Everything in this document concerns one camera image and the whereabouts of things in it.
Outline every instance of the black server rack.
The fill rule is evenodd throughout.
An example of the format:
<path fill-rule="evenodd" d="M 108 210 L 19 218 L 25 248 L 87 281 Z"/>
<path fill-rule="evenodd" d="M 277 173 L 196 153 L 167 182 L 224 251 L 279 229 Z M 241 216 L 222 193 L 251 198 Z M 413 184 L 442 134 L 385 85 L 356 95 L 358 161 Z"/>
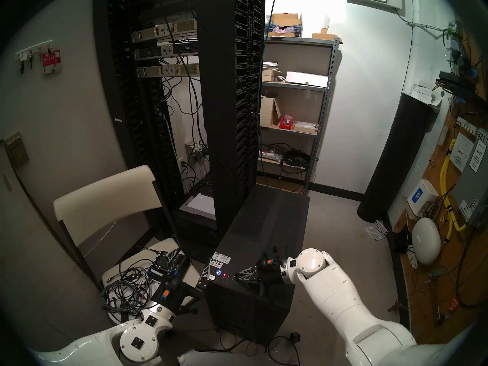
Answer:
<path fill-rule="evenodd" d="M 197 0 L 201 99 L 222 238 L 256 184 L 265 0 Z"/>
<path fill-rule="evenodd" d="M 166 206 L 174 209 L 184 198 L 176 160 L 168 107 L 160 79 L 138 79 L 137 66 L 153 65 L 133 58 L 129 37 L 141 30 L 137 0 L 93 0 L 93 24 L 100 77 L 107 106 L 127 168 L 148 165 Z M 151 227 L 169 235 L 163 209 L 146 212 Z"/>

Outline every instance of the black device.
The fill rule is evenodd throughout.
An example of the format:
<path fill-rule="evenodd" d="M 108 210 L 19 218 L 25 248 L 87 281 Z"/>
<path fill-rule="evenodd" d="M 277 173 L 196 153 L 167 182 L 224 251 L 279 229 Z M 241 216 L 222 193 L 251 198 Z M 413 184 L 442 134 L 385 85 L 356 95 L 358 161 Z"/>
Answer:
<path fill-rule="evenodd" d="M 167 275 L 180 275 L 188 270 L 190 259 L 184 254 L 180 254 L 181 248 L 171 252 L 160 252 L 152 265 L 147 270 L 149 277 L 158 282 L 166 280 Z"/>
<path fill-rule="evenodd" d="M 262 289 L 260 283 L 236 275 L 262 260 L 263 253 L 273 254 L 274 247 L 284 258 L 300 253 L 309 201 L 299 194 L 253 187 L 198 284 L 206 284 L 208 308 L 217 327 L 259 344 L 276 335 L 290 311 L 295 286 L 267 274 L 273 281 Z"/>

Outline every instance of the white box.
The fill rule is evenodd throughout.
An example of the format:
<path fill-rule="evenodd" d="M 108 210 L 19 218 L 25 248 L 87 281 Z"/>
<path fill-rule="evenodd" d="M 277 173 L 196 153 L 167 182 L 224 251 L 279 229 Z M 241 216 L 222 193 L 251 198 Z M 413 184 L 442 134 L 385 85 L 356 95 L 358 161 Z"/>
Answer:
<path fill-rule="evenodd" d="M 456 168 L 461 172 L 467 164 L 467 160 L 470 157 L 471 149 L 473 149 L 474 143 L 463 134 L 459 134 L 456 138 L 456 143 L 452 149 L 449 159 L 452 161 Z"/>
<path fill-rule="evenodd" d="M 421 217 L 434 205 L 439 198 L 432 184 L 421 179 L 413 192 L 408 196 L 407 201 L 414 215 Z"/>
<path fill-rule="evenodd" d="M 326 88 L 328 79 L 329 77 L 327 76 L 312 75 L 310 73 L 287 72 L 287 83 L 301 83 Z"/>
<path fill-rule="evenodd" d="M 416 92 L 422 93 L 422 94 L 426 94 L 428 96 L 432 95 L 432 89 L 429 89 L 429 88 L 426 88 L 426 87 L 423 87 L 420 85 L 415 85 L 413 87 L 413 90 L 415 90 Z"/>

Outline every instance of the electrical box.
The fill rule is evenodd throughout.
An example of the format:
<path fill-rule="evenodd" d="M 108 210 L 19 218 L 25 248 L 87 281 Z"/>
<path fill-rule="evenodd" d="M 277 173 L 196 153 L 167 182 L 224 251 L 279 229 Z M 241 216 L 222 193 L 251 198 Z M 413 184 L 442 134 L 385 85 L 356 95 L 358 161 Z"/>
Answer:
<path fill-rule="evenodd" d="M 452 190 L 452 196 L 466 223 L 480 226 L 486 222 L 488 208 L 488 132 L 479 129 L 467 164 Z"/>

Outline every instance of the wall switch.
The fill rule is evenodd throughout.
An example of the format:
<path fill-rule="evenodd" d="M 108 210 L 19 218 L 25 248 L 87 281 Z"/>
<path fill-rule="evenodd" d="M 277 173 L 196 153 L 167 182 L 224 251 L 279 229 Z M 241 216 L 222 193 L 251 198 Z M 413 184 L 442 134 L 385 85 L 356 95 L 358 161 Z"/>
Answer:
<path fill-rule="evenodd" d="M 7 150 L 10 162 L 15 168 L 18 168 L 29 161 L 20 132 L 17 132 L 5 139 L 5 148 Z"/>

